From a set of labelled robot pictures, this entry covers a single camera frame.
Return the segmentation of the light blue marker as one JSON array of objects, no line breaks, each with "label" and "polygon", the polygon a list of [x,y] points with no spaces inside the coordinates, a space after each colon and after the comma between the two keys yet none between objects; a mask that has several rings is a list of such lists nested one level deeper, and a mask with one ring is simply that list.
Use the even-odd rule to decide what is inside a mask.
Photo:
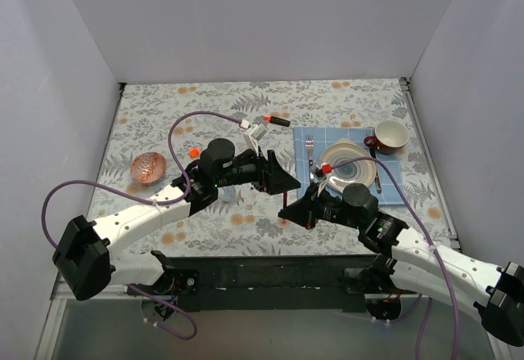
[{"label": "light blue marker", "polygon": [[223,188],[223,202],[230,203],[234,200],[236,195],[234,186],[227,186]]}]

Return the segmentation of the orange highlighter cap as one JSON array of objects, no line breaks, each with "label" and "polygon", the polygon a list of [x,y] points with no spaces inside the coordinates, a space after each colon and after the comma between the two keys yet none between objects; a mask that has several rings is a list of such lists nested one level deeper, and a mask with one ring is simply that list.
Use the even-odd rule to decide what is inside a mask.
[{"label": "orange highlighter cap", "polygon": [[200,155],[200,152],[197,148],[195,148],[189,151],[189,155],[191,157],[198,157]]}]

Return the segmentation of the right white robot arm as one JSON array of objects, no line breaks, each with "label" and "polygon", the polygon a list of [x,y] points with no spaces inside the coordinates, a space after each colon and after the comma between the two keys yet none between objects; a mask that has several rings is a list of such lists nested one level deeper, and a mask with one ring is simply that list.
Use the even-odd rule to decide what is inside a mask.
[{"label": "right white robot arm", "polygon": [[362,184],[350,184],[341,197],[308,187],[279,217],[306,229],[317,221],[358,230],[359,241],[379,255],[382,265],[370,272],[380,292],[397,287],[457,307],[495,338],[523,345],[523,267],[485,263],[445,245],[431,245],[422,233],[382,212]]}]

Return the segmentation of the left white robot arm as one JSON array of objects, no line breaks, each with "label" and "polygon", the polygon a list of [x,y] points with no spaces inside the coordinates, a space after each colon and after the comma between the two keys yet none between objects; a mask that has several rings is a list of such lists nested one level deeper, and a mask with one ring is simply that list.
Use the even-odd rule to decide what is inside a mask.
[{"label": "left white robot arm", "polygon": [[52,261],[77,300],[91,299],[107,286],[139,284],[154,293],[168,293],[174,274],[159,252],[122,257],[122,252],[166,224],[182,221],[218,199],[221,187],[251,184],[278,195],[300,187],[279,163],[274,151],[248,149],[240,155],[227,139],[211,141],[185,175],[144,202],[88,221],[71,219]]}]

